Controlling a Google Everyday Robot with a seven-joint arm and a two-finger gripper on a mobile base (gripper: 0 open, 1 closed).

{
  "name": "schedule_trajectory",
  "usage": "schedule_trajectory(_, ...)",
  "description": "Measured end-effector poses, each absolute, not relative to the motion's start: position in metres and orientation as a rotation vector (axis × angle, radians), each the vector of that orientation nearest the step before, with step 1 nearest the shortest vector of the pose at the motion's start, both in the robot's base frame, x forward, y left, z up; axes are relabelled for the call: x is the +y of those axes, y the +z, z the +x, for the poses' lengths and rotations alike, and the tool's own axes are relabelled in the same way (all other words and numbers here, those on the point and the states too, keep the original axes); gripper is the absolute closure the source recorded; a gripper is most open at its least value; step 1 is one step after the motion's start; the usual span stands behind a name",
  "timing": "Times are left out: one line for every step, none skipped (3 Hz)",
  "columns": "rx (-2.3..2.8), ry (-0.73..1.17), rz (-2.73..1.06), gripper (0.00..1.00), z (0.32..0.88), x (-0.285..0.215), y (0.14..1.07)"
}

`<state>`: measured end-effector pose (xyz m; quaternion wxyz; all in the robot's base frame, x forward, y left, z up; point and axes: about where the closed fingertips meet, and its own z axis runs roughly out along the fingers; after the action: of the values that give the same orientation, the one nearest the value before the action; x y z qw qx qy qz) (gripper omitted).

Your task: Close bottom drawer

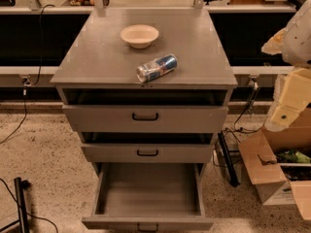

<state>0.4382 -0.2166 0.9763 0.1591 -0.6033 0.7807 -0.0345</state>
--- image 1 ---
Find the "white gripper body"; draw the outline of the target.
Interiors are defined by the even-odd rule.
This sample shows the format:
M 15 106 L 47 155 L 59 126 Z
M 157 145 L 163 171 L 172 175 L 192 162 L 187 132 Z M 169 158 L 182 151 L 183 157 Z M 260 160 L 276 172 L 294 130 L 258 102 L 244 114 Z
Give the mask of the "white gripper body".
M 294 67 L 275 82 L 272 102 L 264 127 L 272 132 L 288 128 L 311 102 L 311 70 Z

